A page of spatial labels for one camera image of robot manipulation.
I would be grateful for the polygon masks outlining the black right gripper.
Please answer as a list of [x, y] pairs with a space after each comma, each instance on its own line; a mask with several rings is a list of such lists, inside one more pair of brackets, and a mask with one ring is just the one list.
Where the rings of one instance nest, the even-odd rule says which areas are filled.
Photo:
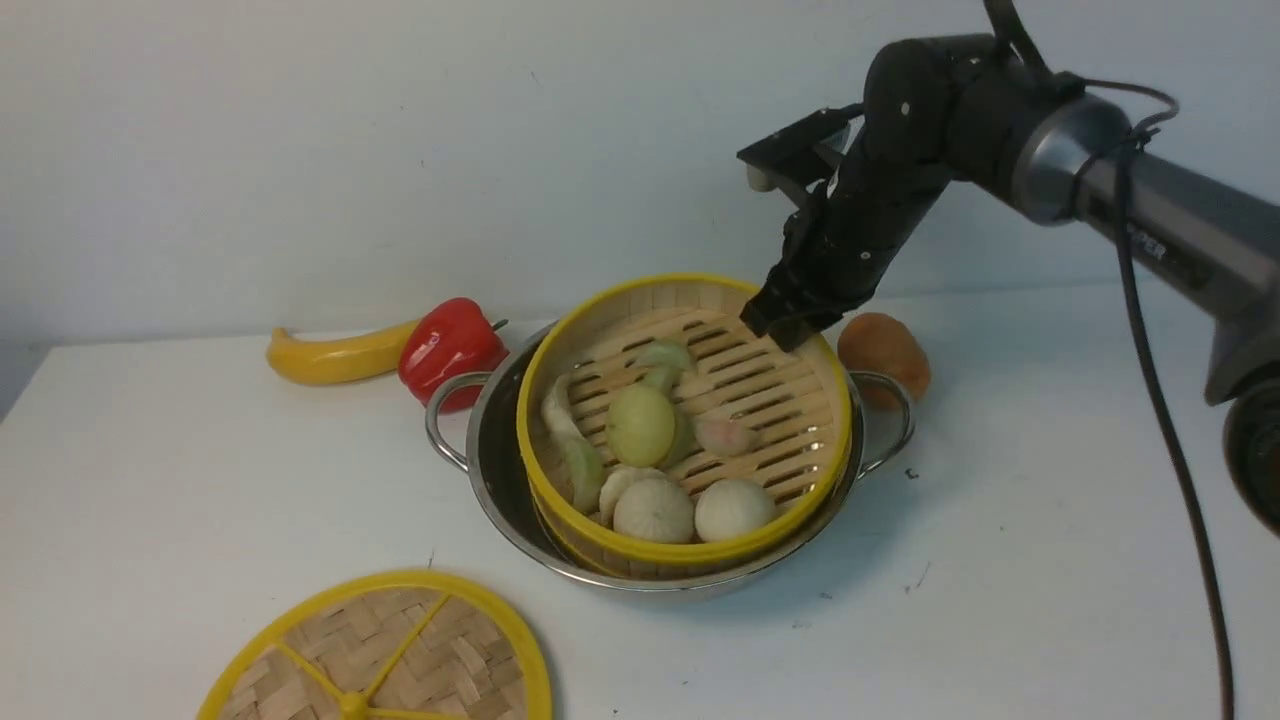
[[756, 337], [792, 352], [870, 301], [892, 260], [951, 182], [940, 161], [851, 150], [786, 233], [783, 256], [742, 306]]

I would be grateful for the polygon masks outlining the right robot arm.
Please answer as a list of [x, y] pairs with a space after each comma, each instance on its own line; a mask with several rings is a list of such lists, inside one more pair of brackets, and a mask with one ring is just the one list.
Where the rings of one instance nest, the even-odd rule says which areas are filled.
[[1213, 319], [1204, 401], [1230, 405], [1230, 478], [1276, 530], [1277, 208], [1139, 150], [1139, 140], [1085, 79], [1027, 63], [992, 35], [892, 42], [860, 102], [739, 152], [797, 208], [742, 322], [791, 351], [859, 309], [955, 181], [1038, 225], [1088, 224]]

